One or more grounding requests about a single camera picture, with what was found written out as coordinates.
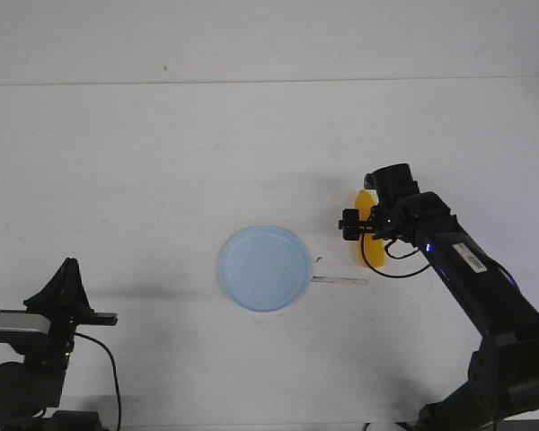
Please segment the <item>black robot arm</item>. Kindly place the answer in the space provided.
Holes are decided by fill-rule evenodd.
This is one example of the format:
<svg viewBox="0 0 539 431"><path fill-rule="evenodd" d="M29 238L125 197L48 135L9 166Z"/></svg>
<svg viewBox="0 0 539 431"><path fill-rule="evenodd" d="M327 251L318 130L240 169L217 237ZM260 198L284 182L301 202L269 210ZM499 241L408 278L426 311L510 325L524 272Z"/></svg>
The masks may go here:
<svg viewBox="0 0 539 431"><path fill-rule="evenodd" d="M450 294L481 335L464 383L419 428L475 429L539 408L539 312L408 165L341 182L287 177L179 201L105 226L96 304L114 339L127 415L141 424L331 422L401 415L459 376Z"/></svg>
<svg viewBox="0 0 539 431"><path fill-rule="evenodd" d="M0 430L101 430L96 411L59 407L69 359L81 325L117 324L87 299L75 258L63 261L21 310L0 310L0 344L22 356L0 364Z"/></svg>

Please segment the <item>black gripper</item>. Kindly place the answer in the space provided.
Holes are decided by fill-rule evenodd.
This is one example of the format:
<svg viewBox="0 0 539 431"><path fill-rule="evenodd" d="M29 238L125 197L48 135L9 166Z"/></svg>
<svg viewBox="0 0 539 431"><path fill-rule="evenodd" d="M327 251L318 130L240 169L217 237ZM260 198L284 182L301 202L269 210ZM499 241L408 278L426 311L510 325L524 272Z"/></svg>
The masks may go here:
<svg viewBox="0 0 539 431"><path fill-rule="evenodd" d="M397 163L367 173L365 189L374 190L377 204L367 219L372 224L375 239L395 239L406 234L409 222L403 214L401 200L420 193L407 163Z"/></svg>
<svg viewBox="0 0 539 431"><path fill-rule="evenodd" d="M49 282L22 303L32 310L54 310L73 301L76 310L62 309L42 314L50 320L47 337L10 342L24 356L24 362L51 373L65 372L75 347L76 329L80 325L115 326L114 312L95 312L87 299L77 259L66 258Z"/></svg>

